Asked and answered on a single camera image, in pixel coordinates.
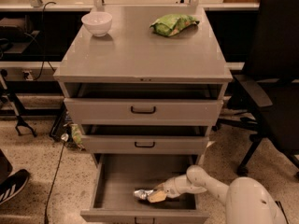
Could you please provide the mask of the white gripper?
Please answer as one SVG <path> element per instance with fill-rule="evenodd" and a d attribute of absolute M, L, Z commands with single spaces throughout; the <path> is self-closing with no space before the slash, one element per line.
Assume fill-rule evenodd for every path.
<path fill-rule="evenodd" d="M 166 198 L 177 198 L 181 194 L 187 192 L 187 176 L 180 175 L 171 177 L 155 188 L 157 190 L 153 191 L 148 196 L 148 201 L 150 203 L 163 202 Z"/>

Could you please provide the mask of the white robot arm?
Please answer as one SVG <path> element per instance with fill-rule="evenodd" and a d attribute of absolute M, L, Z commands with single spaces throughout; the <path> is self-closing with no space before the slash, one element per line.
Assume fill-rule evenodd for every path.
<path fill-rule="evenodd" d="M 226 224 L 289 224 L 281 206 L 255 179 L 238 177 L 226 185 L 199 165 L 192 165 L 185 175 L 169 178 L 160 184 L 147 200 L 157 203 L 204 190 L 225 207 Z"/>

